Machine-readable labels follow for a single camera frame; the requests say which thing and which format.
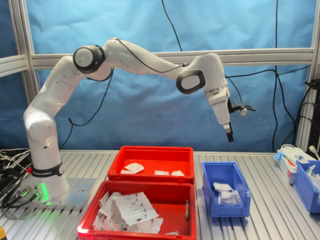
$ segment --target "metal plate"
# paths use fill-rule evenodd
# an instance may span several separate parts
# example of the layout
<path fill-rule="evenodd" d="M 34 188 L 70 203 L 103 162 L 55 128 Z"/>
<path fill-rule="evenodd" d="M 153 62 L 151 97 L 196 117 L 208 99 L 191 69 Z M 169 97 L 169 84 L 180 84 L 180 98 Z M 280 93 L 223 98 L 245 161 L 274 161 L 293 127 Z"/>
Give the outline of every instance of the metal plate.
<path fill-rule="evenodd" d="M 77 226 L 118 151 L 66 150 L 61 152 L 65 174 L 69 178 L 95 178 L 85 207 L 34 204 L 28 208 L 0 213 L 10 240 L 76 240 Z M 296 190 L 275 163 L 272 153 L 195 152 L 194 190 L 196 194 L 197 240 L 316 240 L 320 236 L 320 214 L 310 214 Z M 250 216 L 210 218 L 202 192 L 201 162 L 236 162 L 252 197 Z"/>
<path fill-rule="evenodd" d="M 65 206 L 64 209 L 73 207 L 84 207 L 92 187 L 97 179 L 95 178 L 66 178 L 69 190 L 62 196 L 49 201 L 46 205 Z"/>

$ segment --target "aluminum frame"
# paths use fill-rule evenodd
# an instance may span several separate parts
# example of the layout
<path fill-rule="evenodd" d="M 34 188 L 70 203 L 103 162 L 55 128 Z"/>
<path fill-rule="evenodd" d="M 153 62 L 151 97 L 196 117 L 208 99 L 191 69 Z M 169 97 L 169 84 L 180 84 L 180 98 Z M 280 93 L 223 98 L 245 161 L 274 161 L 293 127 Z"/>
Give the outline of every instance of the aluminum frame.
<path fill-rule="evenodd" d="M 71 54 L 35 54 L 30 31 L 26 0 L 8 0 L 11 20 L 18 54 L 10 59 L 0 58 L 0 77 L 22 71 L 22 78 L 28 104 L 40 90 L 36 70 L 52 69 L 58 60 Z M 263 48 L 235 49 L 214 51 L 155 52 L 155 54 L 175 64 L 189 64 L 198 55 L 216 53 L 224 66 L 274 66 L 274 65 L 310 65 L 307 81 L 320 77 L 320 0 L 317 0 L 310 48 Z M 315 102 L 316 91 L 311 90 L 306 101 Z M 306 104 L 302 114 L 312 118 L 314 106 Z M 311 123 L 306 119 L 300 121 L 296 144 L 307 150 Z"/>
<path fill-rule="evenodd" d="M 17 53 L 23 55 L 27 63 L 27 69 L 22 71 L 21 74 L 26 101 L 30 104 L 38 94 L 40 85 L 33 65 L 30 64 L 30 56 L 35 51 L 31 38 L 27 5 L 24 0 L 8 0 L 8 3 Z"/>
<path fill-rule="evenodd" d="M 25 55 L 15 55 L 0 58 L 0 78 L 28 69 L 28 61 Z"/>

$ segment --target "white robotic arm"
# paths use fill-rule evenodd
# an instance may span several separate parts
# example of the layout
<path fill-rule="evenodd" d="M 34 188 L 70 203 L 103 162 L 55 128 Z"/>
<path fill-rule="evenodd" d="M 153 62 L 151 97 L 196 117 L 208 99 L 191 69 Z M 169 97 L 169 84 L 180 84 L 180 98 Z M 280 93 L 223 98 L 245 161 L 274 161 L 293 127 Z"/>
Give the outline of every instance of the white robotic arm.
<path fill-rule="evenodd" d="M 102 48 L 83 46 L 73 57 L 64 56 L 59 60 L 23 115 L 33 166 L 31 174 L 21 182 L 21 189 L 31 187 L 39 191 L 34 202 L 56 199 L 69 187 L 59 154 L 55 115 L 67 103 L 81 79 L 104 81 L 111 76 L 113 68 L 168 77 L 176 81 L 183 94 L 204 89 L 219 124 L 224 127 L 229 141 L 233 141 L 229 117 L 233 107 L 218 55 L 197 56 L 186 66 L 165 61 L 140 46 L 117 38 L 111 38 Z"/>

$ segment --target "blue backdrop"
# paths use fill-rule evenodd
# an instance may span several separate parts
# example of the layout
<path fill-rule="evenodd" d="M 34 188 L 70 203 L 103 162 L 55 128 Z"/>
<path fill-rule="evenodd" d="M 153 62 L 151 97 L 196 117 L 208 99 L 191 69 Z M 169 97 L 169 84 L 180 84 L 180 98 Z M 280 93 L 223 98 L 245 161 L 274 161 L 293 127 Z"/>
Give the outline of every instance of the blue backdrop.
<path fill-rule="evenodd" d="M 275 0 L 164 2 L 184 51 L 275 46 Z M 29 0 L 27 4 L 37 54 L 73 53 L 82 45 L 102 46 L 111 37 L 131 41 L 151 52 L 179 51 L 160 0 Z M 279 1 L 279 48 L 311 46 L 315 5 L 315 0 Z M 301 67 L 304 66 L 279 66 L 278 72 Z M 232 76 L 269 68 L 274 69 L 274 66 L 224 69 L 227 76 Z M 41 84 L 49 73 L 49 70 L 38 71 Z M 306 76 L 307 69 L 280 76 L 286 106 L 293 116 L 303 97 Z M 228 143 L 202 90 L 183 95 L 173 80 L 156 75 L 134 75 L 117 69 L 101 110 L 88 125 L 74 127 L 65 148 L 119 149 L 123 145 L 152 145 L 185 146 L 197 151 L 270 152 L 275 129 L 272 109 L 274 73 L 264 72 L 233 80 L 243 101 L 255 106 L 257 111 L 248 112 L 245 117 L 238 113 L 230 116 L 234 132 L 232 143 Z M 10 109 L 8 104 L 0 103 L 0 111 L 5 111 L 4 117 L 0 117 L 0 146 L 8 148 L 27 146 L 21 122 L 25 105 L 20 104 L 25 96 L 18 82 L 6 83 L 5 89 L 0 85 L 3 99 L 8 99 L 13 91 L 20 91 L 10 102 Z M 76 124 L 87 122 L 99 107 L 107 84 L 88 79 L 80 82 L 55 118 L 60 145 L 71 128 L 68 117 Z M 229 89 L 231 100 L 239 102 L 230 83 Z M 276 113 L 279 126 L 275 143 L 279 147 L 293 129 L 282 105 L 279 85 Z"/>

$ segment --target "white box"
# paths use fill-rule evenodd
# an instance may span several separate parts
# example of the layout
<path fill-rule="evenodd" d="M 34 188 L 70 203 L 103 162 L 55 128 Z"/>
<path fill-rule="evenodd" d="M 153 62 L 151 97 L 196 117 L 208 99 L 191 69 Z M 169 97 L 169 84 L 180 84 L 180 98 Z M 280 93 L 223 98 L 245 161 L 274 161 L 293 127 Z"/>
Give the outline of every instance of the white box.
<path fill-rule="evenodd" d="M 294 184 L 297 174 L 297 165 L 295 162 L 287 159 L 285 156 L 281 156 L 280 160 L 277 160 L 281 171 L 286 176 L 289 184 Z"/>

